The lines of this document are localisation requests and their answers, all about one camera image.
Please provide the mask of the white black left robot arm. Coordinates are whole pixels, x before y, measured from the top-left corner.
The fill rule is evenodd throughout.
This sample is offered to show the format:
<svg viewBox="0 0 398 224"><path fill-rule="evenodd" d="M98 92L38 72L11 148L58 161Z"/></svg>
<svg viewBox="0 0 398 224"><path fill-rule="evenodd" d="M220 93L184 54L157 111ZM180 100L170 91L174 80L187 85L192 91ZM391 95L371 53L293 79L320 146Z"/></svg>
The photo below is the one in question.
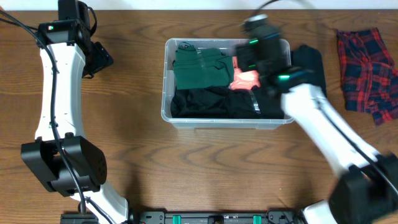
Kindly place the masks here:
<svg viewBox="0 0 398 224"><path fill-rule="evenodd" d="M98 44L89 22L66 19L39 25L44 69L42 109L34 142L21 146L26 166L49 192L80 202L99 223L127 223L127 200L107 180L102 150L86 139L81 118L81 81L86 58Z"/></svg>

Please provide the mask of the large black garment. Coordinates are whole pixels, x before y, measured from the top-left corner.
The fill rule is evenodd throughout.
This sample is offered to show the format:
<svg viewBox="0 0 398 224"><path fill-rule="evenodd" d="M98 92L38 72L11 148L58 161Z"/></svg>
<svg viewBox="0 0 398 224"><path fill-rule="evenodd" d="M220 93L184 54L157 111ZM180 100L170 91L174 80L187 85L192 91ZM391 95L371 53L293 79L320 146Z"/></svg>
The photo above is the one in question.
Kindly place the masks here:
<svg viewBox="0 0 398 224"><path fill-rule="evenodd" d="M256 117L247 91L224 86L175 90L170 104L173 118L246 119Z"/></svg>

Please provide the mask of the small black cloth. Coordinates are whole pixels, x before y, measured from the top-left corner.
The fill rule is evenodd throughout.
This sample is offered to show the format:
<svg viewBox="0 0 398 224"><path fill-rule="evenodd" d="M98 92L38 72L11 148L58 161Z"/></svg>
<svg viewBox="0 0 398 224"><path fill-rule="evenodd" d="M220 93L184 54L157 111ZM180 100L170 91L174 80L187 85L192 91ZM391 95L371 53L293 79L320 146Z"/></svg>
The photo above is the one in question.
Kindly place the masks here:
<svg viewBox="0 0 398 224"><path fill-rule="evenodd" d="M323 94L327 96L326 78L320 51L308 45L301 45L290 52L290 59L292 65L311 70L313 72L312 82L319 86Z"/></svg>

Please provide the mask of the green banded cloth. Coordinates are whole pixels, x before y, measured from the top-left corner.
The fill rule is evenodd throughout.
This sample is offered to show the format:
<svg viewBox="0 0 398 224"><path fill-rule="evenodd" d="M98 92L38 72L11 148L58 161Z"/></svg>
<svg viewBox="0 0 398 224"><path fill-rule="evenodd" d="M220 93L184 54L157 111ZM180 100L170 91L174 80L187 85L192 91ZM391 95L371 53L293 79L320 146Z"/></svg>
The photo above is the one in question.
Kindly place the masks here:
<svg viewBox="0 0 398 224"><path fill-rule="evenodd" d="M173 62L178 90L228 86L234 81L233 58L220 49L197 49L181 42Z"/></svg>

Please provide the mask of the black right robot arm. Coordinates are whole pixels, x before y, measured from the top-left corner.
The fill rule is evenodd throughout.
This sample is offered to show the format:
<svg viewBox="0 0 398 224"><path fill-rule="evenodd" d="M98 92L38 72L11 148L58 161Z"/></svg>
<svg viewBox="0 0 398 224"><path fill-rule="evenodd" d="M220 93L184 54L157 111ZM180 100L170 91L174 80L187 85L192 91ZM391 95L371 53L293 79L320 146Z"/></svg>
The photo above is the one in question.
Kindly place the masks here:
<svg viewBox="0 0 398 224"><path fill-rule="evenodd" d="M304 223L372 223L397 211L397 157L383 156L351 129L332 107L313 72L288 65L280 30L256 11L243 22L248 42L236 48L238 66L259 73L268 96L308 134L338 183L329 199L301 211Z"/></svg>

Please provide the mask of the salmon pink garment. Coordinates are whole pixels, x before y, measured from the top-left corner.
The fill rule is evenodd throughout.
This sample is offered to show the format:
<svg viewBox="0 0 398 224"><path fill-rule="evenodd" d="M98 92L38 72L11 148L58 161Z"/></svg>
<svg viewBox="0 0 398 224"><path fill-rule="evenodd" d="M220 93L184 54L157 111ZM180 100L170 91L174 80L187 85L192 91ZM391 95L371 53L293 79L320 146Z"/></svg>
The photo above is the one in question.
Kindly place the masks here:
<svg viewBox="0 0 398 224"><path fill-rule="evenodd" d="M259 74L255 70L243 72L238 67L237 56L233 57L234 80L229 85L232 90L251 90L253 87L260 87Z"/></svg>

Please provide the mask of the red plaid cloth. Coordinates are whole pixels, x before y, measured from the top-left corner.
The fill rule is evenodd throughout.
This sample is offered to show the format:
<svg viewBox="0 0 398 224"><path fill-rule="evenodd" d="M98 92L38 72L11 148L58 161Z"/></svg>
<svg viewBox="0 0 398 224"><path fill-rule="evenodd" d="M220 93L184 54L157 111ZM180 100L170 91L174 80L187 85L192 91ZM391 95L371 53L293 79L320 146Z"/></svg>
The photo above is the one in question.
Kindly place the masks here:
<svg viewBox="0 0 398 224"><path fill-rule="evenodd" d="M345 108L376 125L397 118L397 68L379 29L336 32Z"/></svg>

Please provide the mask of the black banded cloth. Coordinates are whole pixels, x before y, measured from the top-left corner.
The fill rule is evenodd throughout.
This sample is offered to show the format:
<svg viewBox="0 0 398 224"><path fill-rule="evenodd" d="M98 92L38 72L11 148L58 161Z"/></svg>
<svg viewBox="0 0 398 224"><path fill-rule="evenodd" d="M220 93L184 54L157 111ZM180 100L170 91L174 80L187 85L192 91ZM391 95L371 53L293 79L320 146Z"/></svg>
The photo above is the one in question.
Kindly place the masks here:
<svg viewBox="0 0 398 224"><path fill-rule="evenodd" d="M233 90L230 96L230 115L234 119L283 119L279 96L271 97L261 88Z"/></svg>

